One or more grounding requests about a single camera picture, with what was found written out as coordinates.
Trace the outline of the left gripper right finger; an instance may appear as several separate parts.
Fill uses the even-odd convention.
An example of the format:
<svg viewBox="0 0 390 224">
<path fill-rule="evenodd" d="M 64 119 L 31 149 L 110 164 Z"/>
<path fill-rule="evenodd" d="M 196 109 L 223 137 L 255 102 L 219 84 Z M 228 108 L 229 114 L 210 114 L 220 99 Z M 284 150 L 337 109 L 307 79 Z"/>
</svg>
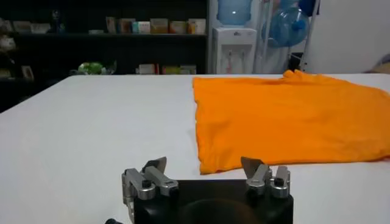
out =
<svg viewBox="0 0 390 224">
<path fill-rule="evenodd" d="M 291 173 L 286 166 L 278 166 L 273 175 L 269 165 L 260 159 L 242 156 L 241 165 L 247 177 L 246 186 L 255 195 L 264 195 L 269 190 L 274 198 L 290 196 Z"/>
</svg>

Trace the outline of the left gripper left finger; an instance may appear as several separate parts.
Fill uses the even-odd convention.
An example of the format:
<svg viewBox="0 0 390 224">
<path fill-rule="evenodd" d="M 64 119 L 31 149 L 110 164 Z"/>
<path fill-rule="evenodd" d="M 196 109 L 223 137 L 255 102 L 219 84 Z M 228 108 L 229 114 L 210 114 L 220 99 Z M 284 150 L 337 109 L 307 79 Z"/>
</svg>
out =
<svg viewBox="0 0 390 224">
<path fill-rule="evenodd" d="M 179 183 L 168 178 L 164 172 L 167 158 L 149 160 L 144 167 L 126 169 L 121 174 L 122 200 L 127 206 L 131 222 L 135 222 L 135 199 L 151 200 L 158 195 L 176 199 L 179 196 Z"/>
</svg>

